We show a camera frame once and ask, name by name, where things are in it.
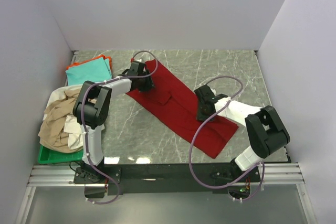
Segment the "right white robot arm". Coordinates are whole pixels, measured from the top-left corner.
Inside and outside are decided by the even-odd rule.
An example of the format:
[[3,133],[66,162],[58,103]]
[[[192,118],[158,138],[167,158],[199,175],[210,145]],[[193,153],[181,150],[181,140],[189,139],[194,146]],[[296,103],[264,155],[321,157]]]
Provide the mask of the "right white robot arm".
[[194,92],[198,99],[196,118],[199,121],[207,121],[218,113],[218,118],[230,119],[246,128],[249,146],[231,161],[235,169],[245,172],[290,142],[289,133],[273,106],[261,108],[224,94],[215,95],[208,85]]

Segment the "red t shirt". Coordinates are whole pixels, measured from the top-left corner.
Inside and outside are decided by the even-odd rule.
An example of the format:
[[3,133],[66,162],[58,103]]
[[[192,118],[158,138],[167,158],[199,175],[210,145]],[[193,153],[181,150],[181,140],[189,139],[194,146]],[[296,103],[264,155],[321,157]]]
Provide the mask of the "red t shirt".
[[[127,93],[178,136],[192,141],[201,122],[196,119],[197,97],[182,81],[161,63],[152,75],[155,88]],[[221,116],[200,130],[194,146],[216,158],[238,130],[238,125]]]

